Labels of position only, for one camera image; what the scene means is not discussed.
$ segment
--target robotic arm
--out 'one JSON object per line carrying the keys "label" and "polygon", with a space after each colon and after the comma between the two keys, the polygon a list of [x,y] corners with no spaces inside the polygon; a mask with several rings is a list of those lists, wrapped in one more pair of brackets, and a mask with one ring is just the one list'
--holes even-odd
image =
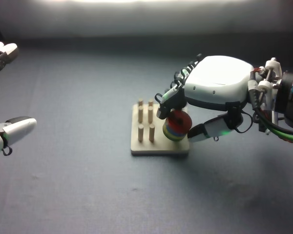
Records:
{"label": "robotic arm", "polygon": [[[293,142],[293,131],[277,126],[278,113],[285,115],[286,123],[293,127],[293,74],[282,74],[280,63],[274,58],[265,67],[252,65],[232,57],[198,55],[180,72],[175,73],[170,89],[164,95],[157,94],[160,103],[157,117],[165,119],[172,109],[181,110],[186,104],[201,108],[226,111],[225,114],[199,124],[188,132],[189,141],[201,141],[226,135],[232,130],[244,133],[253,122],[259,130],[273,132],[280,138]],[[253,117],[243,111],[251,102]],[[238,127],[242,114],[251,118],[249,128],[243,132]]]}
{"label": "robotic arm", "polygon": [[[4,45],[0,42],[0,71],[11,63],[18,56],[16,44]],[[0,151],[5,156],[12,153],[11,145],[29,134],[37,125],[37,121],[31,117],[12,118],[4,123],[0,123]]]}

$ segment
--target gray table surface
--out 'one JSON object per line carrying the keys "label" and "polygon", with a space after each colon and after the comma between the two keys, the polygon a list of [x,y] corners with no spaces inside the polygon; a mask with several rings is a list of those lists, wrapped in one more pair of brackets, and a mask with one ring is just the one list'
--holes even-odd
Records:
{"label": "gray table surface", "polygon": [[21,47],[0,73],[0,122],[38,125],[0,155],[0,234],[293,234],[293,144],[256,125],[182,160],[131,156],[132,105],[189,61]]}

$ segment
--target wooden board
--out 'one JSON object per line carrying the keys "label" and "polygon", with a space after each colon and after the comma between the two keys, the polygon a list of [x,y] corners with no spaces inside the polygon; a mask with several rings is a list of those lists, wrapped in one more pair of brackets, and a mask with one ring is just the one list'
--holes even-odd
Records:
{"label": "wooden board", "polygon": [[155,125],[154,142],[149,141],[149,125],[147,109],[148,104],[143,105],[143,141],[138,141],[138,104],[132,107],[131,124],[131,154],[138,155],[187,155],[189,152],[189,141],[185,137],[182,141],[174,142],[169,140],[163,133],[163,124],[165,120],[156,117],[159,104],[153,105],[153,124]]}

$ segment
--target white plastic connector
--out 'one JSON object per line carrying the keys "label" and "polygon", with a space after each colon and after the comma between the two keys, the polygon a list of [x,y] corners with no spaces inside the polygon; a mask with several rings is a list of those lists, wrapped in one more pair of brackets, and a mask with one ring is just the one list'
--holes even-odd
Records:
{"label": "white plastic connector", "polygon": [[266,66],[265,66],[265,68],[267,69],[267,70],[269,70],[269,69],[273,69],[273,71],[275,72],[275,75],[277,76],[277,77],[282,77],[282,69],[281,69],[281,65],[280,65],[280,63],[279,62],[277,62],[277,61],[274,61],[274,60],[268,60],[267,62],[266,62]]}
{"label": "white plastic connector", "polygon": [[272,84],[268,81],[262,80],[258,84],[259,90],[265,90],[266,96],[266,108],[267,110],[272,109],[273,99],[272,99]]}

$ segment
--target green light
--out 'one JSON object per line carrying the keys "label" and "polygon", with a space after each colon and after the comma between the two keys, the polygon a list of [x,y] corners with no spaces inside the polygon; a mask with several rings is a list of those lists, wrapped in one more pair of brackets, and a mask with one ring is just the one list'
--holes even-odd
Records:
{"label": "green light", "polygon": [[222,131],[222,132],[221,132],[221,135],[223,135],[223,136],[224,136],[224,135],[227,135],[227,134],[229,134],[230,132],[231,132],[231,131]]}

